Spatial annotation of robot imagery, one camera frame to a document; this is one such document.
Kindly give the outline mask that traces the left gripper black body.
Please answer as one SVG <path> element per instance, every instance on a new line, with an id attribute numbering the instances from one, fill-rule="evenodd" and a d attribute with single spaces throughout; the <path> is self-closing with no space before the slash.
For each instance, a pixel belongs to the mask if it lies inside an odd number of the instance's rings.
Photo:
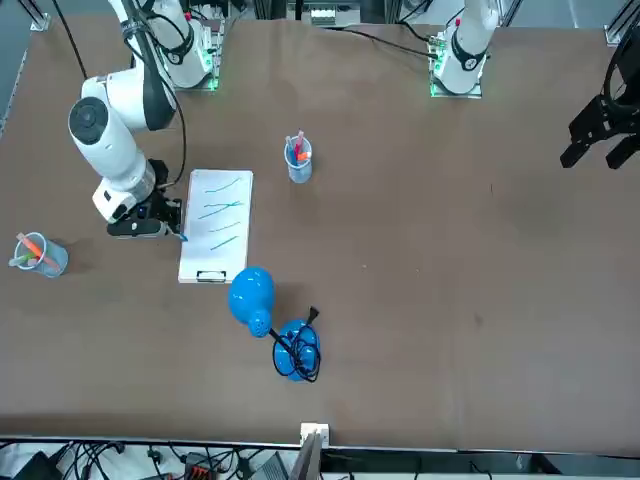
<path id="1" fill-rule="evenodd" d="M 620 105 L 605 95 L 596 96 L 599 112 L 598 122 L 605 131 L 638 131 L 639 109 Z"/>

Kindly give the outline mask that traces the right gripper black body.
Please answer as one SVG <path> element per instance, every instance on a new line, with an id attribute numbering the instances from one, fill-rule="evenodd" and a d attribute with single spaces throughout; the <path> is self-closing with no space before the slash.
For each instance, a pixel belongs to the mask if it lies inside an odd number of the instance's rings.
<path id="1" fill-rule="evenodd" d="M 155 183 L 151 193 L 144 201 L 144 218 L 157 220 L 157 209 L 161 201 L 166 201 L 169 204 L 169 199 L 166 197 L 166 188 L 163 184 L 168 179 L 168 168 L 162 160 L 149 160 L 150 166 L 155 174 Z"/>

